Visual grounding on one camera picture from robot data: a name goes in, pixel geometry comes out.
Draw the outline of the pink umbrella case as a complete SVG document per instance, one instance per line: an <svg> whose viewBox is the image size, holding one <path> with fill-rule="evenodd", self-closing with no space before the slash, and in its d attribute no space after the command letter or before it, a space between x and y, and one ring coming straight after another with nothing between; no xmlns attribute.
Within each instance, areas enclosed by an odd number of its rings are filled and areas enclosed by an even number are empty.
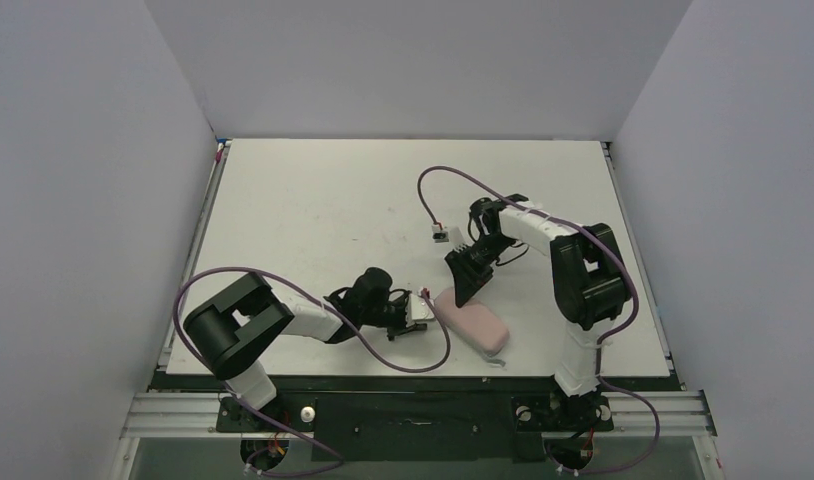
<svg viewBox="0 0 814 480"><path fill-rule="evenodd" d="M450 328L486 363L499 368L506 366L499 355L509 341L510 331L486 305L471 299L458 307L454 288L448 288L433 299L433 308L436 319Z"/></svg>

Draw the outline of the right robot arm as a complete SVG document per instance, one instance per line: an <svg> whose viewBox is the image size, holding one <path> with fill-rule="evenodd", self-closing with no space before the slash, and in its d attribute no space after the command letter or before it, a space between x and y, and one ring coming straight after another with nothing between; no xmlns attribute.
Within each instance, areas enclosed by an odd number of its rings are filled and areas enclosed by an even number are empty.
<svg viewBox="0 0 814 480"><path fill-rule="evenodd" d="M614 322L626 303L637 315L640 301L612 229L581 226L552 217L527 197L481 198L470 207L479 237L445 257L457 306L464 306L493 277L493 264L516 243L550 260L554 298L566 319L554 380L568 397L584 396L600 384L602 347L617 332Z"/></svg>

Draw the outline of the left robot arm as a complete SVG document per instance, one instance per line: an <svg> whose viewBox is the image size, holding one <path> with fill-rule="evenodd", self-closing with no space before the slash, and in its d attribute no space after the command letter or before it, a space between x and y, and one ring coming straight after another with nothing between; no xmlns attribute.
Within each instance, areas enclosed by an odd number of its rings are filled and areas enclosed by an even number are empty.
<svg viewBox="0 0 814 480"><path fill-rule="evenodd" d="M369 267L355 282L318 302L279 298L262 275L247 272L187 314L182 332L213 376L249 406L262 411L278 398L260 357L280 335L336 345L364 326L383 329L388 340L427 325L413 317L409 290Z"/></svg>

